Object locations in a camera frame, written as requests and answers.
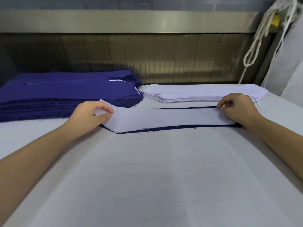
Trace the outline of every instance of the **stack of purple fabric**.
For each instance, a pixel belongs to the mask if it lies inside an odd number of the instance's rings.
[[[132,107],[143,95],[130,71],[24,73],[0,88],[0,122],[69,117],[84,101]]]

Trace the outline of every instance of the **hand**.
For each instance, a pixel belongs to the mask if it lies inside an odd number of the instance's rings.
[[[261,114],[255,107],[254,102],[248,95],[230,93],[220,100],[217,108],[220,109],[223,105],[225,105],[225,115],[245,127],[249,127],[258,119],[262,118]]]
[[[108,113],[95,116],[94,110],[97,108],[102,108]],[[86,101],[76,107],[73,114],[66,123],[62,125],[62,127],[66,130],[65,132],[69,133],[76,139],[92,131],[100,124],[108,121],[112,117],[113,113],[114,110],[104,102]]]

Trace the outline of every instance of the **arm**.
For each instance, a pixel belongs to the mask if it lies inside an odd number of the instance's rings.
[[[109,113],[94,116],[96,108]],[[110,119],[111,113],[114,110],[103,102],[81,103],[65,124],[0,160],[0,226],[64,148]]]
[[[217,108],[223,105],[227,117],[259,136],[303,180],[303,136],[261,116],[250,96],[231,93]]]

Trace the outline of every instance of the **forearm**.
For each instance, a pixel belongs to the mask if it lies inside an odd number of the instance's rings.
[[[259,136],[303,180],[303,136],[264,117],[247,128]]]
[[[0,226],[74,139],[62,126],[0,160]]]

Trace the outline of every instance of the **white fabric piece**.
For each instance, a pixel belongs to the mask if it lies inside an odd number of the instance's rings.
[[[143,95],[162,103],[186,101],[220,101],[229,93],[249,95],[254,102],[261,100],[268,92],[255,84],[232,85],[159,85],[152,84],[145,88]]]
[[[224,115],[223,110],[216,108],[143,109],[116,107],[107,104],[114,109],[115,113],[103,125],[115,133],[167,126],[235,124],[234,121]],[[107,111],[103,109],[95,110],[96,116],[105,113]]]

